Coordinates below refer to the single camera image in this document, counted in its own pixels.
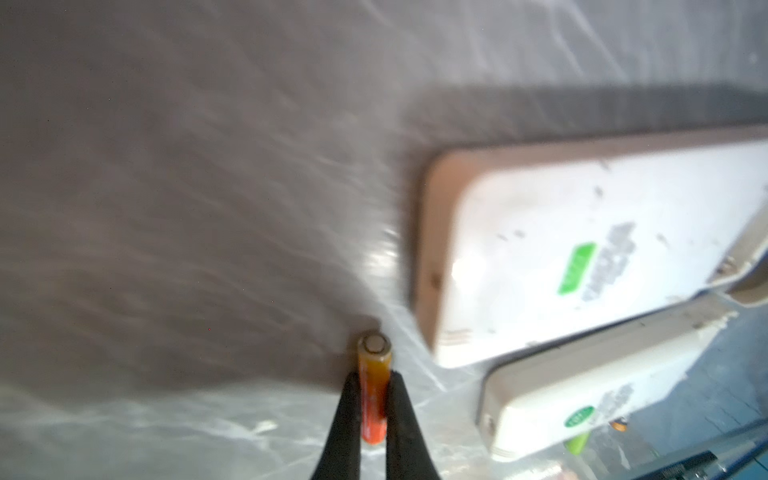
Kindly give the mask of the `green AAA battery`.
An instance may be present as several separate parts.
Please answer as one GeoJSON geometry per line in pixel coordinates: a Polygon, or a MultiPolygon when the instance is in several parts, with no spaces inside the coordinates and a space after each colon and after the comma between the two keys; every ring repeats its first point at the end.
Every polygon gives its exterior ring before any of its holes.
{"type": "Polygon", "coordinates": [[[586,448],[589,442],[590,436],[591,436],[590,432],[585,432],[583,434],[580,434],[576,437],[573,437],[567,440],[564,443],[564,446],[569,453],[571,453],[574,456],[579,456],[582,454],[582,452],[586,448]]]}

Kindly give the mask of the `black gold AAA battery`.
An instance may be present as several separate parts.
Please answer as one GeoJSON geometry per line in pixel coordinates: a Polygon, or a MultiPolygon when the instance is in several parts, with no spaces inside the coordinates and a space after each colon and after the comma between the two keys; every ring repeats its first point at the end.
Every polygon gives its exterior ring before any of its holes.
{"type": "Polygon", "coordinates": [[[628,430],[628,419],[620,417],[610,422],[610,426],[619,432],[626,432],[628,430]]]}

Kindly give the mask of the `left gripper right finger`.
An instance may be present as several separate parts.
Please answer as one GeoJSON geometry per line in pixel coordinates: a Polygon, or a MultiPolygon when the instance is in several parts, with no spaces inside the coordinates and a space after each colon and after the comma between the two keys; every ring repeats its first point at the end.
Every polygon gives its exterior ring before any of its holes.
{"type": "Polygon", "coordinates": [[[439,480],[404,379],[392,372],[388,385],[386,434],[387,480],[439,480]]]}

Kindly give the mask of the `white remote control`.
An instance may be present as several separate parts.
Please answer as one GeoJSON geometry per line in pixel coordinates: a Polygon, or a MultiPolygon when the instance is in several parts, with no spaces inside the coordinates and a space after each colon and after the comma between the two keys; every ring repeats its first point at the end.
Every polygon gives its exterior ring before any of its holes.
{"type": "Polygon", "coordinates": [[[514,462],[666,399],[737,316],[705,295],[499,366],[478,418],[490,457],[514,462]]]}
{"type": "Polygon", "coordinates": [[[766,251],[763,125],[455,149],[424,182],[414,312],[463,367],[731,286],[766,251]]]}

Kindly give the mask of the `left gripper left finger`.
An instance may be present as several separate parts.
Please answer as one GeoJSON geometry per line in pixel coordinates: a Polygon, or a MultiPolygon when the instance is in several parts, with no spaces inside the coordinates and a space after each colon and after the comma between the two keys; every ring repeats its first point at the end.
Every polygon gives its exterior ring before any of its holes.
{"type": "Polygon", "coordinates": [[[361,387],[356,372],[347,375],[312,480],[358,480],[361,458],[361,387]]]}

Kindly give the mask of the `orange yellow AAA battery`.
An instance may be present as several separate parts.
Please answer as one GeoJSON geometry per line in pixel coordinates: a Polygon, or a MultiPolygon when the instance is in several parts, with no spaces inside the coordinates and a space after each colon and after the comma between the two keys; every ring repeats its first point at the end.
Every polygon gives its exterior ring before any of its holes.
{"type": "Polygon", "coordinates": [[[357,345],[361,387],[361,436],[370,445],[386,439],[386,402],[391,377],[392,344],[382,333],[363,335],[357,345]]]}

